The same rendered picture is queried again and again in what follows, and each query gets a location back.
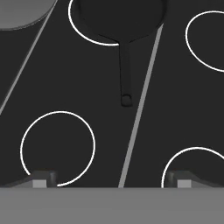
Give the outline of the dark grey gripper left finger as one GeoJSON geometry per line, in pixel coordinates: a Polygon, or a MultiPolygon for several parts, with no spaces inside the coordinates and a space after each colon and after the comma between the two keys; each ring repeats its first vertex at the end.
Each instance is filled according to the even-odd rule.
{"type": "Polygon", "coordinates": [[[34,171],[26,178],[3,185],[3,188],[52,188],[57,186],[57,172],[49,171],[34,171]]]}

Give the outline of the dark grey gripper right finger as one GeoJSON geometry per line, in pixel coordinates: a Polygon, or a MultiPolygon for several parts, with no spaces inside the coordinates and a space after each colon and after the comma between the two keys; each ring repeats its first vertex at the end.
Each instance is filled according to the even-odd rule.
{"type": "Polygon", "coordinates": [[[201,179],[190,171],[169,171],[168,186],[171,188],[224,188],[224,185],[201,179]]]}

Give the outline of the grey pot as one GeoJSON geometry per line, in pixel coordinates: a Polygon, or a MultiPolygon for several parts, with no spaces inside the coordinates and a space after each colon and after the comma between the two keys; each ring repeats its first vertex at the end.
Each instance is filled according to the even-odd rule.
{"type": "Polygon", "coordinates": [[[35,24],[55,5],[56,0],[0,0],[0,31],[35,24]]]}

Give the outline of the black frying pan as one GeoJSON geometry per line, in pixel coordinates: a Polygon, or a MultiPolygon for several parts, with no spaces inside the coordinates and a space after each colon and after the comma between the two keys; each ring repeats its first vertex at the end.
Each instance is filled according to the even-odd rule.
{"type": "Polygon", "coordinates": [[[131,107],[130,44],[158,30],[168,0],[78,0],[78,5],[81,20],[92,33],[118,44],[121,104],[131,107]]]}

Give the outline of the black hob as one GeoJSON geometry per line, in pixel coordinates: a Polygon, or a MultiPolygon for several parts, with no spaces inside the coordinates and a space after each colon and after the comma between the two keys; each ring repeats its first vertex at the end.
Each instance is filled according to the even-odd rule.
{"type": "Polygon", "coordinates": [[[65,187],[158,187],[172,170],[224,186],[224,0],[168,0],[130,44],[133,105],[121,104],[118,44],[78,0],[56,0],[21,34],[0,31],[0,186],[34,171],[65,187]]]}

